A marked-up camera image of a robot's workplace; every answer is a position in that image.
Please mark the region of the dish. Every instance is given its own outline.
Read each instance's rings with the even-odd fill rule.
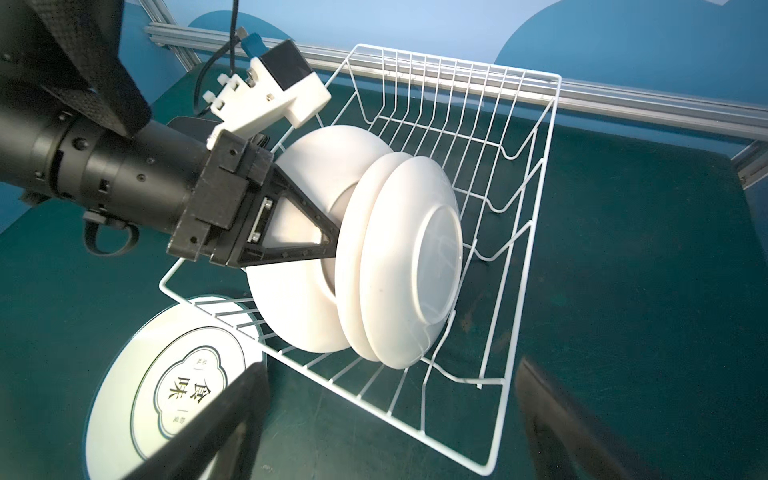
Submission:
[[[223,299],[204,296],[194,301]],[[211,303],[200,308],[210,313],[231,312],[233,304]],[[249,313],[221,319],[232,327],[255,320]],[[260,327],[252,326],[256,328],[248,335],[260,338]],[[245,368],[266,361],[257,341],[248,335],[180,304],[141,327],[112,363],[91,407],[85,434],[90,478],[123,478]]]
[[[358,180],[392,149],[349,125],[310,132],[277,164],[326,214],[341,224]],[[288,200],[278,201],[264,245],[317,243],[320,231]],[[339,322],[334,260],[302,260],[246,268],[253,301],[266,323],[291,345],[316,353],[349,347]]]
[[[442,169],[414,157],[384,183],[360,257],[360,307],[376,356],[393,369],[419,361],[442,330],[458,289],[462,229]]]
[[[409,158],[410,154],[394,152],[384,155],[366,170],[349,199],[339,232],[337,250],[343,253],[336,257],[335,270],[339,321],[352,348],[362,358],[373,362],[378,362],[379,358],[368,341],[360,311],[360,255],[366,238],[368,219],[379,192],[389,175]]]

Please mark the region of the black cylindrical joint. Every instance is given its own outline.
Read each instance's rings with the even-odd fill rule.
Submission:
[[[61,142],[59,195],[112,217],[172,232],[209,153],[205,145],[156,121],[131,140],[106,130],[99,135],[81,122],[89,120],[78,119]],[[70,165],[80,169],[79,175],[67,170]]]
[[[0,80],[0,180],[171,233],[205,145],[151,121],[127,139],[43,90]]]

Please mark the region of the wire dish rack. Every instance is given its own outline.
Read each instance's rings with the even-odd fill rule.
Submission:
[[[255,323],[263,325],[263,339],[269,341],[260,348],[473,472],[489,475],[496,466],[507,412],[561,77],[357,45],[326,86],[333,101],[316,116],[316,124],[308,122],[313,124],[299,131],[288,128],[272,151],[277,155],[301,134],[341,123],[367,127],[393,150],[429,156],[441,164],[452,180],[465,239],[455,308],[422,361],[396,375],[351,349],[322,355],[303,352],[279,339],[263,319]],[[525,244],[523,251],[515,249],[516,243]],[[206,313],[167,286],[183,262],[178,260],[166,273],[160,289]],[[488,301],[485,313],[478,305],[482,300]],[[243,310],[233,308],[235,312]],[[258,313],[258,306],[246,312]],[[386,376],[394,380],[386,383]],[[420,384],[420,396],[402,395],[409,376],[409,385],[413,379]],[[344,383],[352,377],[354,382]],[[438,384],[434,388],[440,389],[439,398],[432,384]],[[480,395],[479,389],[483,405],[495,405],[482,409],[488,424],[479,433],[481,441],[456,438],[456,432],[473,430],[461,425],[466,419],[448,419],[456,424],[450,435],[445,426],[451,422],[432,421],[447,411],[442,400],[448,396],[451,402],[466,397],[466,408],[477,414],[480,404],[474,396]],[[468,444],[480,445],[482,451]]]

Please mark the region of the white mounting block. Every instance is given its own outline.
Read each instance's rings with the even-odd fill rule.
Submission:
[[[238,137],[251,138],[282,117],[294,127],[301,127],[331,99],[331,94],[315,72],[285,91],[259,58],[251,58],[250,75],[253,87],[239,75],[229,78],[221,74],[218,80],[224,88],[218,96],[214,97],[210,91],[203,95],[210,103],[210,111],[223,120],[208,137],[208,150],[214,147],[222,130]]]

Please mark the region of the white wire rack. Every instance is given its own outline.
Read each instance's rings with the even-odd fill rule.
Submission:
[[[476,371],[474,376],[453,375],[449,372],[450,368],[445,367],[446,363],[441,366],[436,361],[437,359],[447,359],[445,355],[449,355],[449,353],[440,356],[439,353],[446,339],[451,335],[452,328],[457,323],[455,319],[462,318],[462,312],[458,312],[457,315],[457,310],[454,308],[439,342],[422,358],[422,363],[417,363],[398,374],[399,381],[396,383],[396,387],[394,387],[394,383],[392,384],[393,389],[390,392],[391,400],[389,400],[388,406],[386,404],[381,405],[381,402],[376,405],[368,398],[372,386],[377,383],[377,379],[381,378],[380,374],[385,370],[384,365],[378,366],[375,370],[369,370],[372,375],[366,377],[367,381],[362,388],[352,390],[339,384],[342,376],[349,375],[350,371],[361,368],[361,357],[351,359],[351,361],[347,360],[352,358],[349,357],[351,349],[341,353],[308,356],[309,353],[302,352],[293,346],[275,345],[276,341],[281,341],[279,339],[271,340],[267,344],[263,344],[261,348],[275,360],[284,363],[308,379],[318,382],[328,390],[473,472],[489,475],[496,466],[502,439],[541,193],[547,170],[554,117],[558,109],[561,77],[540,71],[502,67],[371,45],[357,45],[341,66],[330,76],[326,86],[334,95],[334,101],[316,116],[317,124],[303,127],[302,131],[336,123],[367,126],[369,131],[378,134],[396,150],[407,151],[414,155],[430,156],[443,166],[449,178],[452,179],[458,203],[461,205],[460,217],[467,240],[464,243],[465,264],[462,269],[457,298],[454,299],[454,307],[462,295],[461,287],[464,286],[470,265],[478,261],[495,263],[506,253],[503,268],[500,269],[500,276],[496,280],[484,280],[494,285],[498,282],[493,314],[490,319],[475,321],[482,328],[483,335],[481,338],[485,337],[485,348],[482,357],[478,354],[475,358],[479,359],[479,366],[464,365],[462,367],[465,368],[460,369],[462,371]],[[339,111],[335,111],[334,108],[338,110],[339,107],[333,107],[338,103],[334,102],[339,98],[344,99],[346,95],[349,95],[346,103]],[[355,100],[357,100],[359,109],[350,108]],[[518,105],[518,102],[525,103],[525,106]],[[511,122],[513,112],[515,116],[520,116],[518,115],[520,113],[530,120],[524,131],[520,131],[520,121]],[[325,117],[326,122],[329,118],[332,120],[324,124],[323,117]],[[537,146],[541,146],[540,131],[545,132],[546,137],[543,142],[543,149],[539,148],[541,152],[539,157],[535,152]],[[284,151],[286,143],[300,137],[301,133],[301,131],[294,133],[293,128],[288,129],[274,147],[273,152],[279,153],[279,149]],[[505,184],[502,185],[501,189],[494,189],[497,197],[507,199],[499,202],[500,207],[495,206],[489,197],[489,193],[492,192],[494,176],[498,176],[502,163],[512,162],[518,158],[518,161],[526,162],[525,169],[520,168],[521,174],[514,184],[509,184],[509,180],[505,179]],[[535,195],[530,194],[533,189],[529,189],[529,195],[526,195],[528,184],[535,178],[538,179],[535,185]],[[477,205],[468,208],[470,200]],[[531,202],[533,203],[532,210],[529,205]],[[510,209],[515,203],[517,208],[514,209],[513,220]],[[524,204],[528,207],[525,209],[526,213],[521,215],[524,212]],[[502,242],[497,242],[501,245],[497,246],[492,255],[485,256],[478,251],[480,248],[478,246],[478,242],[480,242],[478,233],[481,232],[484,218],[490,216],[505,219],[507,225],[511,224],[511,233],[508,240],[503,241],[506,238],[503,237]],[[495,225],[503,225],[503,222],[494,223],[492,227]],[[511,258],[515,243],[518,240],[525,241],[525,253],[522,261],[518,262],[520,264],[513,269],[515,270],[514,277],[519,272],[519,278],[515,278],[515,281],[511,283],[511,285],[516,283],[518,285],[517,295],[514,296],[512,292],[514,287],[505,293],[507,290],[505,286],[508,277],[510,277]],[[177,302],[189,304],[206,313],[195,306],[194,301],[192,303],[187,301],[183,296],[167,287],[168,280],[177,272],[183,262],[184,260],[178,260],[166,273],[160,282],[160,289]],[[499,360],[500,365],[503,365],[503,376],[486,376],[488,361],[492,355],[492,345],[495,346],[498,343],[498,340],[495,342],[494,338],[498,328],[497,323],[502,300],[505,297],[511,297],[506,302],[511,302],[511,305],[514,305],[514,318],[511,320],[511,325],[505,327],[509,331],[508,348],[506,349],[505,362],[503,358]],[[252,301],[252,299],[231,301],[243,302]],[[233,313],[235,310],[237,313],[243,312],[243,310],[234,309]],[[258,308],[246,311],[257,313]],[[265,324],[263,319],[259,319],[253,323],[239,325],[236,328],[244,329],[254,323]],[[274,337],[276,337],[275,333],[265,329],[263,339],[273,339]],[[506,337],[502,337],[502,341],[507,341]],[[328,373],[327,369],[326,371],[317,369],[319,363],[329,364],[330,359],[342,354],[346,355],[342,364],[344,365],[343,368],[331,370],[331,373]],[[420,406],[408,406],[406,408],[399,405],[398,401],[406,377],[409,373],[421,375],[421,370],[423,370],[423,377],[421,378]],[[432,430],[428,429],[429,409],[426,397],[429,380],[434,378],[432,370],[437,370],[439,374],[450,380],[454,389],[474,389],[475,387],[481,389],[483,386],[489,386],[498,392],[498,408],[494,412],[489,412],[489,415],[495,414],[495,419],[489,419],[489,425],[492,425],[489,427],[489,431],[492,431],[492,437],[487,442],[490,448],[485,462],[473,460],[465,453],[461,453],[448,445],[461,442],[450,442],[450,439],[438,440],[430,436]],[[460,396],[466,392],[466,390],[464,392],[457,391],[456,394]],[[438,403],[436,407],[440,410],[438,400],[433,400],[433,402]],[[418,410],[419,412],[419,421],[416,425],[412,424],[415,422],[409,422],[399,416],[399,412],[407,411],[410,407],[412,407],[411,411]]]

